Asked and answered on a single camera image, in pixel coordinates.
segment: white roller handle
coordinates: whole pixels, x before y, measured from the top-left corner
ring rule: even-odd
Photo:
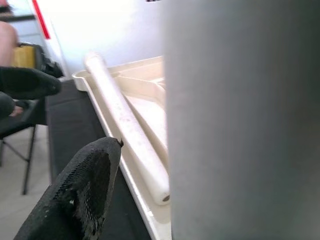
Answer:
[[[154,202],[158,205],[168,204],[170,199],[168,173],[110,75],[104,59],[97,53],[90,52],[86,55],[84,64],[91,73],[127,146],[135,155],[135,164]]]

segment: black table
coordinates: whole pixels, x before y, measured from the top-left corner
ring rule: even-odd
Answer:
[[[46,120],[49,129],[52,181],[80,148],[106,136],[88,94],[78,91],[73,80],[63,82],[62,91],[47,98]],[[150,239],[124,176],[119,170],[100,240]]]

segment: gray cylinder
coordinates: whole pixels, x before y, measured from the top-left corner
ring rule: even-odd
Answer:
[[[320,1],[164,9],[173,239],[320,239]]]

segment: white tray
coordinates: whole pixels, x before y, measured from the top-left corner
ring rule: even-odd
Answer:
[[[142,129],[168,169],[162,58],[150,58],[112,67],[109,68],[109,72],[126,96]],[[119,136],[120,131],[91,75],[87,71],[81,71],[72,76],[77,89],[88,92],[104,131],[112,136]],[[126,145],[122,149],[120,168],[151,238],[171,240],[170,205],[159,206],[154,203]]]

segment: tiled floor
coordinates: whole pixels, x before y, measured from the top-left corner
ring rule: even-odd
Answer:
[[[48,128],[38,126],[32,158],[29,192],[21,195],[26,163],[8,147],[0,167],[0,239],[12,240],[37,201],[49,186]],[[31,130],[26,129],[6,140],[26,154]]]

